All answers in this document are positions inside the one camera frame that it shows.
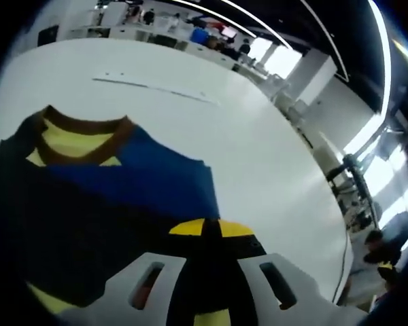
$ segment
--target white desk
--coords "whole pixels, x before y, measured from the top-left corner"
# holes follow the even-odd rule
[[[189,35],[179,35],[179,33],[169,33],[161,31],[153,26],[147,26],[144,24],[126,24],[120,26],[83,26],[77,29],[73,29],[68,32],[67,39],[81,39],[88,37],[89,29],[110,29],[110,39],[128,39],[129,41],[143,41],[148,42],[150,36],[162,35],[177,40],[176,50],[185,51],[193,56],[211,61],[231,70],[237,63],[232,58],[223,55],[217,51],[210,50],[205,46],[191,42]]]
[[[193,88],[219,105],[92,80],[106,71]],[[250,226],[268,253],[312,275],[332,299],[345,254],[341,212],[308,149],[252,82],[171,48],[76,39],[28,51],[4,69],[0,140],[48,104],[87,120],[127,114],[162,144],[204,160],[222,218]],[[350,244],[348,249],[343,284],[352,264]]]
[[[237,72],[242,76],[252,78],[255,84],[261,84],[267,79],[266,75],[245,64],[240,64]]]

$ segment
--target brown collar trim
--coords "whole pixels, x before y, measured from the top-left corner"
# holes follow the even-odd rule
[[[42,137],[42,132],[46,129],[44,119],[49,120],[60,129],[74,132],[77,134],[113,134],[106,142],[90,151],[85,156],[73,158],[54,151]],[[105,122],[93,122],[88,120],[73,119],[63,115],[54,107],[49,105],[37,114],[37,143],[39,156],[46,165],[51,164],[96,164],[100,165],[112,156],[115,156],[119,148],[129,139],[135,125],[123,117],[119,120],[110,120]]]

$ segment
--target window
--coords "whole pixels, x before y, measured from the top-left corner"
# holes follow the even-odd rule
[[[251,44],[251,51],[248,56],[250,58],[255,58],[257,62],[259,62],[265,55],[266,51],[271,47],[271,45],[272,41],[257,37]]]
[[[265,63],[265,69],[272,75],[277,74],[281,78],[286,79],[301,58],[302,54],[300,52],[285,46],[278,46]]]
[[[380,157],[375,156],[370,167],[364,174],[364,180],[370,191],[370,195],[375,197],[391,182],[394,176],[393,168],[388,162],[384,162]]]

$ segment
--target blue object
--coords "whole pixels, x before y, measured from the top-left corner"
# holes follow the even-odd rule
[[[192,35],[190,36],[190,40],[198,44],[205,44],[208,38],[209,38],[209,33],[200,28],[196,28],[192,32]]]
[[[179,221],[219,218],[211,169],[156,142],[137,127],[116,156],[122,166],[48,166],[110,202],[142,206]]]

